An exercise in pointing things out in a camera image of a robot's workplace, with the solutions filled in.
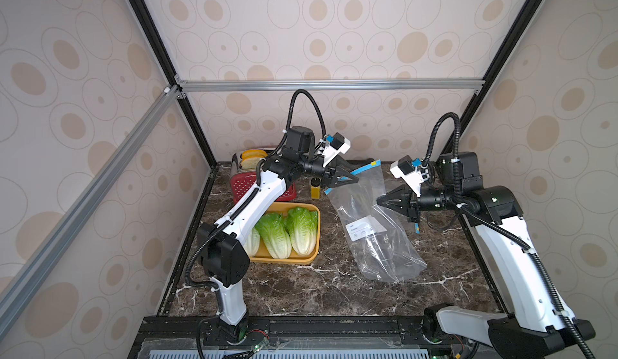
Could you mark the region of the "clear zipper bag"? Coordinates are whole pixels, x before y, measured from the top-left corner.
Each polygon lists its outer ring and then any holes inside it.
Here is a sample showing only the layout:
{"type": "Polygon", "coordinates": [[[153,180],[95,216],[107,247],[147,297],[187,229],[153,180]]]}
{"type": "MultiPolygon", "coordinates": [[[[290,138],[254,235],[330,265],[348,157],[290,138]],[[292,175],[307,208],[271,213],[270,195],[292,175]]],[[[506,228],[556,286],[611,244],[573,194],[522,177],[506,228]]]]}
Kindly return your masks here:
{"type": "Polygon", "coordinates": [[[386,193],[381,162],[352,171],[358,181],[329,188],[326,195],[344,227],[349,249],[362,275],[383,283],[417,278],[426,263],[413,247],[402,222],[377,204],[386,193]]]}

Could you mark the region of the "chinese cabbage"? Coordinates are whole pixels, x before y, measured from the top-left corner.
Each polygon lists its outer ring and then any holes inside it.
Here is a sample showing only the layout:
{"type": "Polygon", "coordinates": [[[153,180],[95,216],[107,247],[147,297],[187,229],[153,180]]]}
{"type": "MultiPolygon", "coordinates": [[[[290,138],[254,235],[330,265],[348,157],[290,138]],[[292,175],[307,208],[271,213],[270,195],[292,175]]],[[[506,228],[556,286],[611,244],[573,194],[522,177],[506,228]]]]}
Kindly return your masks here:
{"type": "Polygon", "coordinates": [[[243,245],[246,254],[250,258],[254,257],[259,251],[260,242],[261,237],[259,232],[256,230],[256,228],[252,228],[252,230],[249,232],[249,236],[247,237],[246,242],[243,245]]]}
{"type": "Polygon", "coordinates": [[[288,259],[291,256],[291,239],[280,214],[265,214],[257,222],[255,229],[272,259],[288,259]]]}
{"type": "Polygon", "coordinates": [[[312,254],[317,240],[318,212],[294,207],[287,212],[284,225],[296,254],[300,257],[312,254]]]}

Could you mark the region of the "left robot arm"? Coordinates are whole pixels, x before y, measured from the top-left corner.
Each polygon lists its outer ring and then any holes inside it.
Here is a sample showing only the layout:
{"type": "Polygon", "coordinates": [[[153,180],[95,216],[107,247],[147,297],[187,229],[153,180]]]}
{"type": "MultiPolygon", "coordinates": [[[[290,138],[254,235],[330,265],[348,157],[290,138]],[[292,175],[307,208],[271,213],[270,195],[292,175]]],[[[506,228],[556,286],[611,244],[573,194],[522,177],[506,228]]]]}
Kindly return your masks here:
{"type": "Polygon", "coordinates": [[[214,289],[220,321],[232,328],[241,325],[247,314],[241,280],[249,269],[249,256],[243,245],[267,209],[302,175],[319,177],[324,188],[358,181],[341,157],[350,149],[350,141],[340,133],[328,135],[321,114],[317,116],[320,138],[307,127],[293,125],[300,95],[314,99],[307,90],[293,93],[281,142],[258,162],[256,180],[249,191],[223,217],[204,226],[206,237],[184,272],[188,286],[214,289]]]}

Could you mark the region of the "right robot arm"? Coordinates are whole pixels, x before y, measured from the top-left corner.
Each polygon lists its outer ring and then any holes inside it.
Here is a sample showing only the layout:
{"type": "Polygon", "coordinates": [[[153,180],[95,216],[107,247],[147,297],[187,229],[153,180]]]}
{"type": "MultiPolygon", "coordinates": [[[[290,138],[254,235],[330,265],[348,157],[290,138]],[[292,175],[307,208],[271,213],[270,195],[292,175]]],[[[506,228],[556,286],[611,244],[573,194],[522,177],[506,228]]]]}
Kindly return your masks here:
{"type": "Polygon", "coordinates": [[[504,186],[486,188],[477,156],[459,150],[461,123],[449,112],[436,122],[426,157],[393,163],[404,184],[380,196],[379,206],[418,222],[422,212],[452,210],[469,240],[480,239],[494,260],[511,307],[503,313],[477,312],[449,304],[426,308],[422,331],[431,343],[462,336],[487,345],[503,358],[544,358],[576,345],[586,358],[595,330],[565,304],[533,246],[523,211],[504,186]]]}

